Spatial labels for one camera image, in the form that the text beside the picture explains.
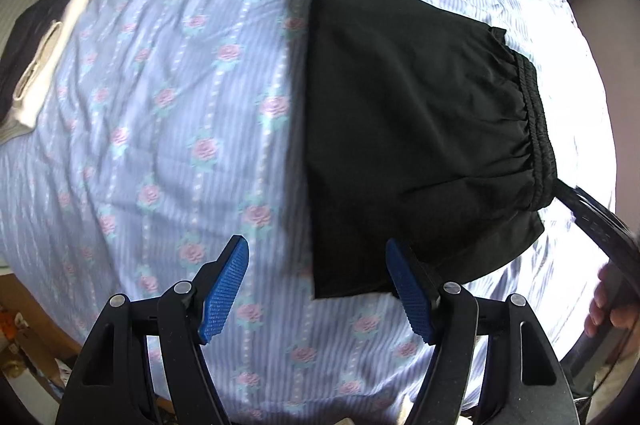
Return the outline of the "person's right hand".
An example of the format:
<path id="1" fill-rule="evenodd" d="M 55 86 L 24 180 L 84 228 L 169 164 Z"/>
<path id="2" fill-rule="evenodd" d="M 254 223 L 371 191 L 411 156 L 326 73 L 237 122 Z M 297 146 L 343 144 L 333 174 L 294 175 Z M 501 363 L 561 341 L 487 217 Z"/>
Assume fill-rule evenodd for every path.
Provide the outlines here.
<path id="1" fill-rule="evenodd" d="M 638 348 L 639 304 L 629 303 L 615 306 L 613 301 L 610 301 L 608 289 L 613 278 L 612 271 L 613 266 L 611 263 L 607 263 L 598 273 L 599 283 L 593 292 L 588 315 L 585 319 L 584 331 L 588 337 L 594 337 L 600 327 L 608 322 L 616 329 L 628 331 L 631 348 Z"/>

